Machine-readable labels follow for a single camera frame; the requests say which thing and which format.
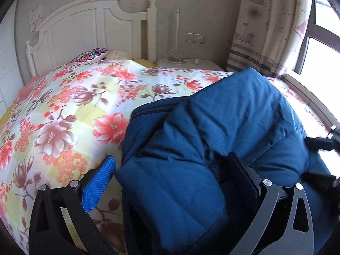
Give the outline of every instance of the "wall socket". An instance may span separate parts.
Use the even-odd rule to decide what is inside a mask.
[[[205,35],[186,33],[185,34],[185,41],[186,42],[204,44],[205,43]]]

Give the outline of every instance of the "floral comforter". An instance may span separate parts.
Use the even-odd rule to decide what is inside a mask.
[[[134,61],[67,64],[34,77],[19,92],[1,133],[0,218],[28,254],[28,233],[41,184],[66,186],[96,168],[107,154],[120,167],[121,145],[132,111],[145,103],[191,95],[232,73],[193,69],[143,69]],[[268,78],[287,98],[308,135],[327,135],[324,124],[281,80]],[[331,172],[339,157],[323,152]],[[98,206],[89,212],[107,241],[126,253],[121,187],[113,178]],[[71,235],[84,248],[67,211]]]

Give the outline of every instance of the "yellow pillow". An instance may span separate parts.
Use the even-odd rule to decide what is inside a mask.
[[[0,119],[0,133],[3,129],[3,127],[5,126],[5,124],[7,123],[7,121],[10,119],[11,115],[12,115],[12,109],[15,106],[15,104],[12,104],[5,112],[5,114],[2,116],[2,118]]]
[[[155,68],[156,65],[152,63],[149,60],[138,58],[134,60],[135,62],[139,63],[140,65],[143,65],[145,68]]]

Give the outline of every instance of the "bed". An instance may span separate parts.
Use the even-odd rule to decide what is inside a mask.
[[[107,154],[115,156],[119,168],[133,109],[159,99],[195,94],[232,75],[194,69],[146,69],[132,60],[69,64],[72,58],[94,47],[123,50],[134,59],[144,53],[155,61],[154,2],[150,0],[148,12],[122,13],[118,0],[78,0],[41,24],[35,46],[28,43],[34,77],[11,107],[0,148],[0,217],[25,253],[34,198],[41,184],[66,186],[96,168]],[[86,24],[77,33],[70,24],[82,18],[89,18],[91,26]],[[142,20],[147,20],[145,46]],[[72,33],[61,41],[68,28]],[[327,136],[325,125],[292,89],[279,79],[268,80],[286,97],[309,136]],[[339,174],[339,155],[320,153],[331,173]],[[89,214],[115,250],[125,254],[121,187],[115,178]],[[84,248],[66,211],[64,217],[75,243]]]

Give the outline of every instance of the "patterned curtain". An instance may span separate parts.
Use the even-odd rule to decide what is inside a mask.
[[[295,67],[312,0],[241,0],[227,71],[282,77]]]

